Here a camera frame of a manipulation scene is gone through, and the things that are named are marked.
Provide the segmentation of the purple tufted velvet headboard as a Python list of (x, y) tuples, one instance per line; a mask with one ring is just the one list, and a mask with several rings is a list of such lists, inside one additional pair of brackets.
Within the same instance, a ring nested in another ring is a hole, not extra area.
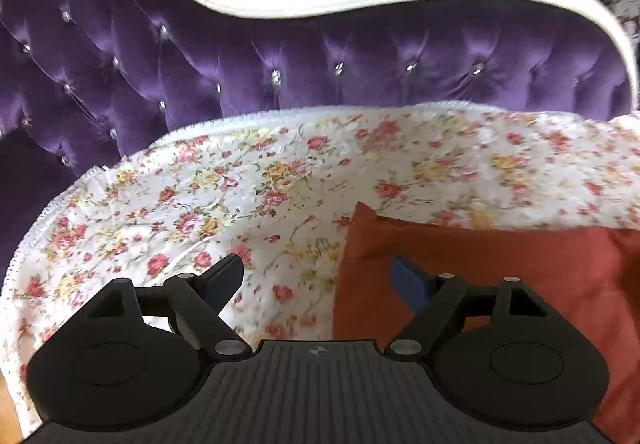
[(608, 120), (636, 87), (596, 0), (1, 0), (1, 260), (89, 169), (194, 123), (446, 100)]

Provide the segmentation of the red-brown pant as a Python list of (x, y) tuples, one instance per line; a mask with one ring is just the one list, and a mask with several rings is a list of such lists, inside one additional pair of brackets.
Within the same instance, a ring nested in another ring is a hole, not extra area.
[(390, 285), (390, 262), (406, 257), (428, 274), (474, 285), (521, 277), (603, 354), (610, 385), (596, 425), (616, 443), (639, 439), (639, 234), (580, 227), (474, 231), (377, 215), (358, 204), (336, 279), (333, 337), (386, 346), (412, 317)]

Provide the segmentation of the white floral bed sheet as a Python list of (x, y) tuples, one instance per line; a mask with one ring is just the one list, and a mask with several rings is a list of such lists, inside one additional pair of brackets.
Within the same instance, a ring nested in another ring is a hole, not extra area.
[(245, 267), (224, 319), (250, 343), (326, 338), (358, 203), (474, 235), (639, 226), (639, 118), (600, 123), (452, 102), (311, 108), (165, 135), (52, 199), (10, 262), (1, 369), (24, 434), (32, 354), (115, 277), (158, 285), (228, 253)]

